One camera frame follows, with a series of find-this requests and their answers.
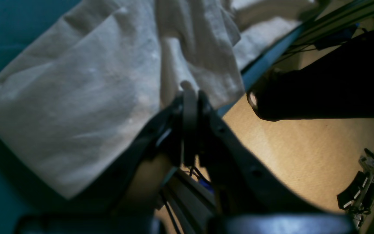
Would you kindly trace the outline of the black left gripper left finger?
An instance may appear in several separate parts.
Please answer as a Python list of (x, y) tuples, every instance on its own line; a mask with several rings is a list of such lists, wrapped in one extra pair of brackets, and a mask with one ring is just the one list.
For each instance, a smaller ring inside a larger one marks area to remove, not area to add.
[(193, 91), (179, 92), (61, 212), (22, 217), (16, 234), (164, 234), (154, 217), (169, 172), (193, 161)]

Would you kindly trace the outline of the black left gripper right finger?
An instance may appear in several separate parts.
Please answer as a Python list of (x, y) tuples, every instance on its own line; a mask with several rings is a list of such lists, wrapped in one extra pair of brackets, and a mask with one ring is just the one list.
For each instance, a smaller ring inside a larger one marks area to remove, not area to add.
[(210, 176), (217, 214), (208, 234), (356, 234), (344, 214), (297, 196), (245, 148), (198, 92), (199, 163)]

